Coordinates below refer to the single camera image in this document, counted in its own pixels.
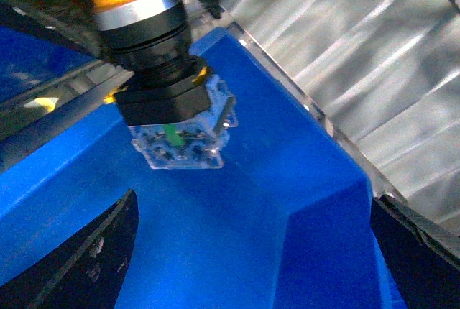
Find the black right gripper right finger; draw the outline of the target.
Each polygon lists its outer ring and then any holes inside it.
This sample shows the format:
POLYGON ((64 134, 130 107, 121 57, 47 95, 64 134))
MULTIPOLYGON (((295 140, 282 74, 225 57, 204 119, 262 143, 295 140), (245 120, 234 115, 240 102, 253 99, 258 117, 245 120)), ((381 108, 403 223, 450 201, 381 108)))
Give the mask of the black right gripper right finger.
POLYGON ((398 200, 372 200, 371 227, 407 308, 459 307, 459 237, 398 200))

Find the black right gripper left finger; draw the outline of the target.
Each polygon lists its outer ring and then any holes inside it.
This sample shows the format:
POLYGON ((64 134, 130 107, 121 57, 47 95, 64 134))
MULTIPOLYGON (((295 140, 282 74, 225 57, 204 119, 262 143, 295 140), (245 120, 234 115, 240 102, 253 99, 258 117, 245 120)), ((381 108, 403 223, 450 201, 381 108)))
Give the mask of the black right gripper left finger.
POLYGON ((1 286, 2 308, 114 308, 134 250, 137 194, 113 205, 1 286))

